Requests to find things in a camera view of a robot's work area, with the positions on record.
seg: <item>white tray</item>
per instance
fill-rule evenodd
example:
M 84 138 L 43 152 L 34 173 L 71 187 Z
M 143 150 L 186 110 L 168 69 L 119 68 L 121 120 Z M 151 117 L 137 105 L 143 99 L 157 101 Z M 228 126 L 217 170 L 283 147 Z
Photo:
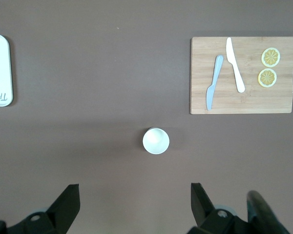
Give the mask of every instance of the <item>white tray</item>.
M 13 100 L 10 49 L 8 41 L 0 35 L 0 107 Z

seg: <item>bamboo cutting board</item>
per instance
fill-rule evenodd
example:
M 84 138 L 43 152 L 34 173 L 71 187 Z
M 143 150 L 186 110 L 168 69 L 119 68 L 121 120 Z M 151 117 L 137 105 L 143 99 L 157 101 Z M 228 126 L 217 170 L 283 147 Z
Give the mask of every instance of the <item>bamboo cutting board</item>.
M 293 99 L 293 37 L 232 37 L 235 58 L 245 85 L 236 89 L 232 65 L 227 61 L 227 37 L 194 37 L 191 45 L 191 114 L 290 113 Z M 265 68 L 264 50 L 275 47 L 280 61 L 272 67 L 276 83 L 262 87 L 258 74 Z M 224 56 L 215 88 L 212 109 L 206 107 L 206 91 L 211 85 L 215 58 Z

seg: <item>white knife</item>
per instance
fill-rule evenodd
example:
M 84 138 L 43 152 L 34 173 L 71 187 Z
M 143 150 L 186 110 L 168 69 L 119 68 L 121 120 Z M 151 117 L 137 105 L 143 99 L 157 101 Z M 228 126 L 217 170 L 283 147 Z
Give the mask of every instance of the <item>white knife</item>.
M 211 104 L 213 103 L 213 97 L 216 87 L 216 82 L 219 76 L 219 72 L 221 69 L 221 66 L 223 64 L 224 57 L 222 55 L 218 55 L 215 60 L 215 66 L 214 66 L 214 74 L 213 74 L 213 80 L 211 82 L 211 86 L 207 88 L 206 92 L 206 106 L 207 110 L 211 110 Z
M 228 62 L 233 66 L 236 88 L 239 93 L 243 93 L 245 91 L 245 86 L 239 72 L 238 65 L 236 64 L 231 38 L 227 38 L 226 52 Z

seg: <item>knife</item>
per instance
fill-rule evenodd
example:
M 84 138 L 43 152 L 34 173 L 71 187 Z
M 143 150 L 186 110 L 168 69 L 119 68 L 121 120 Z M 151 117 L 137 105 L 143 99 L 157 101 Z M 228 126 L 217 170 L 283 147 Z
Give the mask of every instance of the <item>knife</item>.
M 228 62 L 233 66 L 236 88 L 239 93 L 243 93 L 245 91 L 245 86 L 239 72 L 238 64 L 236 64 L 231 38 L 227 38 L 226 52 Z
M 214 66 L 214 74 L 213 74 L 213 80 L 211 82 L 211 86 L 207 88 L 206 92 L 206 105 L 207 105 L 207 110 L 211 110 L 211 104 L 213 102 L 213 97 L 214 97 L 214 92 L 215 92 L 215 87 L 216 87 L 216 82 L 219 76 L 219 72 L 221 69 L 221 66 L 223 64 L 224 57 L 222 55 L 218 55 L 215 60 L 215 66 Z

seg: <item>citrus slice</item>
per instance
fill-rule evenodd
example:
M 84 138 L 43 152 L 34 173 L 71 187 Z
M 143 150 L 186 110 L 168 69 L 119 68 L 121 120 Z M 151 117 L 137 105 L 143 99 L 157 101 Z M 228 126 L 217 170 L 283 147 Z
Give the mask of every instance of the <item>citrus slice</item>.
M 276 81 L 277 74 L 273 69 L 266 68 L 262 70 L 258 75 L 258 83 L 265 88 L 273 86 Z
M 280 61 L 280 52 L 273 47 L 266 49 L 262 54 L 262 63 L 266 67 L 274 67 Z

